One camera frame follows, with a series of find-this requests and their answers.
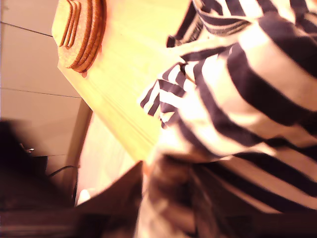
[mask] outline stack of coasters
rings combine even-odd
[[[92,64],[105,29],[103,0],[59,0],[52,26],[59,62],[85,72]]]

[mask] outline wall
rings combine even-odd
[[[57,69],[51,34],[57,2],[1,0],[1,118],[20,121],[34,154],[49,156],[48,173],[76,163],[76,130],[85,127],[89,111]]]

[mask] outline striped shirt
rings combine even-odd
[[[190,3],[167,40],[179,60],[140,100],[163,130],[136,237],[195,230],[186,193],[171,195],[194,163],[259,211],[317,209],[316,13],[313,0]]]

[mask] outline wooden table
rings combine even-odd
[[[102,47],[85,74],[58,68],[135,161],[146,160],[160,122],[137,98],[174,59],[165,47],[187,10],[188,0],[106,0]]]

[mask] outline cable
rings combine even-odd
[[[78,169],[76,166],[72,166],[72,165],[67,165],[63,168],[60,168],[59,170],[56,170],[55,172],[51,173],[50,175],[48,175],[48,177],[53,177],[54,175],[58,174],[59,172],[65,170],[65,169],[68,169],[68,168],[76,168]]]
[[[63,168],[60,168],[59,170],[56,170],[55,172],[51,173],[50,175],[48,175],[48,177],[53,177],[55,175],[57,175],[59,172],[69,169],[69,168],[76,168],[76,183],[75,183],[75,187],[74,187],[74,191],[73,191],[73,195],[71,197],[72,199],[72,203],[75,206],[76,203],[76,195],[77,195],[77,184],[78,184],[78,168],[76,166],[72,166],[72,165],[68,165],[65,166]]]

